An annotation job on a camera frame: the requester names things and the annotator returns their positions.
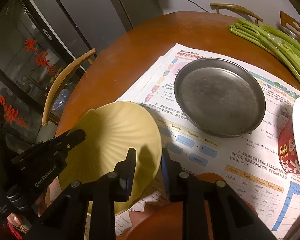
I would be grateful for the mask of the green celery bunch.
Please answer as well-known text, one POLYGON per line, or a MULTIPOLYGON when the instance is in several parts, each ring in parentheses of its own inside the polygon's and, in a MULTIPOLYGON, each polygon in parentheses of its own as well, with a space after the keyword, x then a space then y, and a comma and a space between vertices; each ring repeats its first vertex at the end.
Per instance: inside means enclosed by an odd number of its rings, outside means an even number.
POLYGON ((228 30, 274 55, 300 83, 300 43, 268 25, 257 25, 239 18, 228 30))

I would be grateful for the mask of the orange plastic plate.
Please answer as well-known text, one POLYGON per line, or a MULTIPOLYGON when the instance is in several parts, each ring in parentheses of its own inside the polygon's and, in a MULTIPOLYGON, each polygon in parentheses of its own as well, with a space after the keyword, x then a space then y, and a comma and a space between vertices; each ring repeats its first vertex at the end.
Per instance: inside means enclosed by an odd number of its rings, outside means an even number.
POLYGON ((181 239, 181 202, 164 206, 146 203, 143 211, 132 211, 132 226, 116 239, 181 239))

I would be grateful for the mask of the red and white paper bowl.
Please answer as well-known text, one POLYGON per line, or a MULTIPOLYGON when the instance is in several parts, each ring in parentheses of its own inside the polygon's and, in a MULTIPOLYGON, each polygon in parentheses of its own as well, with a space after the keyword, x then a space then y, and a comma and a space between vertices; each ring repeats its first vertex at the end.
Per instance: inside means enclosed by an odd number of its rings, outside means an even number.
POLYGON ((279 134, 278 156, 285 172, 300 176, 300 98, 295 100, 292 116, 279 134))

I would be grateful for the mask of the dark metal round plate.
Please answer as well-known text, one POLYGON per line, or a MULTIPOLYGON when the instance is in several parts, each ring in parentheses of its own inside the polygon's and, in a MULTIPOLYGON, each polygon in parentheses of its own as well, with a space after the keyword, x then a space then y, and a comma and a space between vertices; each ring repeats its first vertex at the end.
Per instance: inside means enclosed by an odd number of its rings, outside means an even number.
POLYGON ((175 77, 174 95, 194 126, 221 138, 254 131, 266 112, 258 81, 224 59, 203 58, 186 64, 175 77))

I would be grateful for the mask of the glass cabinet with red characters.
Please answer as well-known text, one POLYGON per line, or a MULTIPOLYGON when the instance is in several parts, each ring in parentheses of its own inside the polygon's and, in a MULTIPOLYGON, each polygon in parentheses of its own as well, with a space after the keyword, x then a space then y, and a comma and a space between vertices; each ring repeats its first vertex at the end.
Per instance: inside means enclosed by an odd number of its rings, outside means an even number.
POLYGON ((72 58, 27 5, 27 0, 8 0, 0 12, 0 103, 8 147, 18 153, 54 136, 66 101, 83 75, 79 69, 66 83, 43 127, 49 90, 72 58))

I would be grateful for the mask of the curved wooden chair far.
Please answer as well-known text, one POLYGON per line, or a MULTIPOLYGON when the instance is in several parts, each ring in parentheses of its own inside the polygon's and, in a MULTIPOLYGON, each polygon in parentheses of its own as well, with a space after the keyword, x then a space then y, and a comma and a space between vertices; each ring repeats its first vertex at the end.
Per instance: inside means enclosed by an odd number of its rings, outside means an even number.
POLYGON ((260 16, 256 15, 252 11, 240 5, 226 3, 210 3, 210 7, 215 8, 217 14, 220 14, 220 9, 225 9, 235 12, 237 14, 252 16, 255 18, 256 24, 258 24, 258 22, 263 22, 263 19, 260 16))

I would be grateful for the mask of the steel basin far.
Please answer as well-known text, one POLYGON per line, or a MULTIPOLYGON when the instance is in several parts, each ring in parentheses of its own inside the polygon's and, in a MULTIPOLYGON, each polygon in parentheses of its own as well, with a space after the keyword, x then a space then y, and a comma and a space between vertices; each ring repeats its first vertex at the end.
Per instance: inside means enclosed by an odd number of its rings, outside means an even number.
POLYGON ((294 40, 296 40, 297 42, 300 43, 300 38, 294 32, 292 32, 291 30, 289 30, 287 27, 284 27, 283 25, 281 25, 279 23, 277 24, 277 27, 282 32, 284 32, 285 34, 287 34, 288 36, 290 36, 291 38, 293 38, 294 40))

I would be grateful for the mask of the orange wooden chair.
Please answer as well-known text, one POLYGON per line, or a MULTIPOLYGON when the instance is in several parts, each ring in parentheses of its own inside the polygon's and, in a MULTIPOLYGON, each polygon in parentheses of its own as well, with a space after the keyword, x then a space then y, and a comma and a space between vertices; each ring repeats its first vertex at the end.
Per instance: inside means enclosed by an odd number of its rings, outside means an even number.
POLYGON ((280 11, 280 24, 286 29, 289 29, 300 39, 300 22, 287 15, 285 12, 280 11))

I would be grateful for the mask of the curved wooden chair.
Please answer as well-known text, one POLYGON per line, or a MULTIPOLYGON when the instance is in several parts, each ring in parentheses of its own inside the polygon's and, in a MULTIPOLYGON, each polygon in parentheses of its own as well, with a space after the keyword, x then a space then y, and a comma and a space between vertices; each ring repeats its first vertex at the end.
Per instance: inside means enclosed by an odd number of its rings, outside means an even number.
POLYGON ((258 22, 263 22, 263 19, 260 16, 256 15, 252 11, 240 5, 226 3, 210 3, 210 7, 215 8, 217 14, 220 14, 220 9, 225 9, 235 12, 237 14, 252 16, 255 18, 256 24, 258 24, 258 22))
POLYGON ((85 60, 88 60, 90 64, 93 63, 93 60, 91 59, 91 56, 96 54, 96 49, 93 48, 90 51, 87 51, 80 57, 74 59, 69 65, 67 65, 61 73, 57 76, 54 83, 52 84, 49 93, 47 95, 44 110, 43 110, 43 116, 42 116, 42 125, 46 126, 49 123, 49 115, 51 112, 51 107, 53 105, 54 100, 57 98, 60 91, 63 89, 65 84, 70 80, 70 78, 73 76, 73 74, 76 72, 76 70, 79 68, 81 63, 85 60))

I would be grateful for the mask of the grey refrigerator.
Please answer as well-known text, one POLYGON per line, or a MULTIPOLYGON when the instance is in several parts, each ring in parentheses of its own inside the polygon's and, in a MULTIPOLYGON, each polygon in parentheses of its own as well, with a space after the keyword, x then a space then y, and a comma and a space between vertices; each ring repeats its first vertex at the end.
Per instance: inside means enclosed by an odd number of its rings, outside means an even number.
POLYGON ((138 25, 162 15, 158 0, 29 0, 46 34, 76 58, 99 54, 138 25))

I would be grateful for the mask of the yellow ribbed plate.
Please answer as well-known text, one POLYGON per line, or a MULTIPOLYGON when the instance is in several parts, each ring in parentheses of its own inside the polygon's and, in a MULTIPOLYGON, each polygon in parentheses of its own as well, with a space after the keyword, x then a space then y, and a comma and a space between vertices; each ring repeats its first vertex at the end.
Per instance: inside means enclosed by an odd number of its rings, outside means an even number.
POLYGON ((72 181, 89 183, 114 170, 130 148, 136 150, 132 194, 115 203, 115 214, 127 211, 157 175, 161 161, 161 136, 150 113, 137 103, 114 102, 90 109, 72 131, 82 129, 85 140, 69 151, 66 168, 58 176, 61 189, 72 181))

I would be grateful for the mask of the curved wooden chair left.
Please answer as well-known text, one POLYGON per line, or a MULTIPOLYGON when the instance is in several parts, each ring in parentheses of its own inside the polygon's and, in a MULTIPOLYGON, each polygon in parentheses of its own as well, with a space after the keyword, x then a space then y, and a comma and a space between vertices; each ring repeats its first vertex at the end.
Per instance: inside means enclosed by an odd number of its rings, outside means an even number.
POLYGON ((91 56, 96 54, 96 49, 93 48, 90 51, 87 51, 80 57, 74 59, 69 65, 67 65, 61 73, 57 76, 54 83, 52 84, 49 93, 47 95, 44 110, 43 110, 43 116, 42 116, 42 125, 46 126, 49 123, 49 115, 51 112, 51 107, 53 105, 54 100, 57 98, 60 91, 63 89, 65 84, 70 80, 70 78, 73 76, 73 74, 76 72, 76 70, 79 68, 81 63, 85 60, 88 60, 90 64, 93 63, 93 60, 91 59, 91 56))

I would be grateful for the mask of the printed English newspaper sheet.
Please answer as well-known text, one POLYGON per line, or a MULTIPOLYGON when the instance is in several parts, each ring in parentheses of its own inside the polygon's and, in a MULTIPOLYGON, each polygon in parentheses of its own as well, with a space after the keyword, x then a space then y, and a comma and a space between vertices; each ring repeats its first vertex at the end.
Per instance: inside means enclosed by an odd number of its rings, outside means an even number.
POLYGON ((220 174, 248 201, 278 239, 300 215, 300 176, 278 159, 279 133, 292 115, 300 91, 274 75, 237 59, 176 44, 143 74, 120 101, 145 107, 172 157, 194 174, 220 174), (203 85, 190 98, 208 109, 196 127, 179 106, 178 73, 194 62, 188 79, 203 85))

